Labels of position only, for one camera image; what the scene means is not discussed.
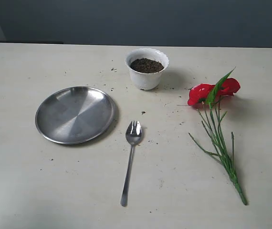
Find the dark brown potting soil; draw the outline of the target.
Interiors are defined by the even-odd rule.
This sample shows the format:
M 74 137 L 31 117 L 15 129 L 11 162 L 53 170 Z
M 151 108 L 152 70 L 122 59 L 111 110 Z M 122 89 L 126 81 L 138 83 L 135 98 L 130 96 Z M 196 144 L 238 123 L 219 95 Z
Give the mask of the dark brown potting soil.
M 157 73 L 164 69 L 164 66 L 157 61 L 147 58 L 136 59 L 130 64 L 131 69 L 140 73 Z

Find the stainless steel spork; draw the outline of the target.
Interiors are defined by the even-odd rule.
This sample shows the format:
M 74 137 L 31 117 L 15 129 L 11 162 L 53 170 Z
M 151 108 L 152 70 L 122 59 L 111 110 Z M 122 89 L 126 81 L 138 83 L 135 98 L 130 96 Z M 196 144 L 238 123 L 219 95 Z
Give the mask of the stainless steel spork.
M 126 130 L 126 140 L 130 144 L 131 148 L 129 153 L 129 160 L 128 160 L 123 192 L 122 192 L 121 201 L 120 201 L 120 204 L 122 207 L 126 207 L 128 202 L 129 180 L 130 180 L 130 174 L 131 174 L 134 147 L 141 142 L 141 139 L 142 139 L 141 124 L 139 121 L 132 121 Z

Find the white scalloped flower pot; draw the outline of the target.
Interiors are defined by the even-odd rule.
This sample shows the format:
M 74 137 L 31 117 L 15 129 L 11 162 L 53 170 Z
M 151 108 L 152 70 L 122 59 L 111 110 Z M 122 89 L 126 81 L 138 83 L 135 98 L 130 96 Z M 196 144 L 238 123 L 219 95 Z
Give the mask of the white scalloped flower pot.
M 163 69 L 155 73 L 142 73 L 132 69 L 132 62 L 142 58 L 159 62 L 163 66 Z M 133 84 L 140 90 L 149 91 L 156 88 L 160 83 L 161 75 L 169 65 L 169 59 L 167 55 L 160 50 L 152 48 L 138 48 L 127 54 L 125 63 Z

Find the red artificial flower with stems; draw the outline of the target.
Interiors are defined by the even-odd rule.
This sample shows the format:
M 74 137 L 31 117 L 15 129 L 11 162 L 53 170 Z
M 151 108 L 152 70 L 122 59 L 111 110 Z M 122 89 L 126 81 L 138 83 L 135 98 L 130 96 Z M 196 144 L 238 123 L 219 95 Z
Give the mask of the red artificial flower with stems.
M 202 106 L 203 112 L 199 109 L 197 112 L 215 152 L 204 149 L 191 133 L 188 135 L 206 155 L 223 166 L 243 205 L 247 206 L 249 203 L 239 182 L 235 166 L 235 136 L 231 132 L 231 152 L 229 153 L 221 126 L 221 122 L 227 114 L 226 111 L 221 113 L 222 99 L 234 96 L 241 88 L 236 79 L 230 78 L 232 72 L 230 71 L 220 78 L 216 84 L 201 83 L 189 89 L 187 105 Z

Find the round stainless steel plate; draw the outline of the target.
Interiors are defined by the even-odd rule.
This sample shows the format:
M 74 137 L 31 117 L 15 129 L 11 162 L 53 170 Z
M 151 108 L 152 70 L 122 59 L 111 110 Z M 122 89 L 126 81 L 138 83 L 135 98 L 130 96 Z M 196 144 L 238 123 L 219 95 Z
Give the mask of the round stainless steel plate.
M 46 98 L 36 111 L 35 125 L 47 140 L 76 145 L 105 133 L 116 114 L 117 106 L 107 93 L 89 86 L 74 86 Z

